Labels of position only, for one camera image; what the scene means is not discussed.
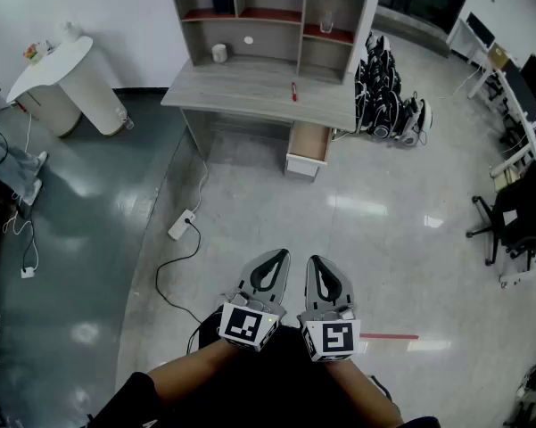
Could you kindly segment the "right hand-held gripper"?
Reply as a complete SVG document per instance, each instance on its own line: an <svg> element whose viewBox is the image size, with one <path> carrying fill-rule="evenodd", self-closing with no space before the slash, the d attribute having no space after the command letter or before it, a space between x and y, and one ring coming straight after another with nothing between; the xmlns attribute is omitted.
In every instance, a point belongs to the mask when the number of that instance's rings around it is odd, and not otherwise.
<svg viewBox="0 0 536 428"><path fill-rule="evenodd" d="M360 321L347 274L330 259L311 256L306 266L305 299L307 311L298 319L311 361L342 361L356 354ZM322 302L339 308L317 310Z"/></svg>

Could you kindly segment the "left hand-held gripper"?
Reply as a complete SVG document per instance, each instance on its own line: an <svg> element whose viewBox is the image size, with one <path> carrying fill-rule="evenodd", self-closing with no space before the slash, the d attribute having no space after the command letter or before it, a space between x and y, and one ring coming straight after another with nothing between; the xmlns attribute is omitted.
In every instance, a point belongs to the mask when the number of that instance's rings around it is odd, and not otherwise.
<svg viewBox="0 0 536 428"><path fill-rule="evenodd" d="M286 315L282 300L290 266L291 253L275 249L261 253L243 267L240 289L229 292L222 306L218 329L221 338L256 352L266 346Z"/></svg>

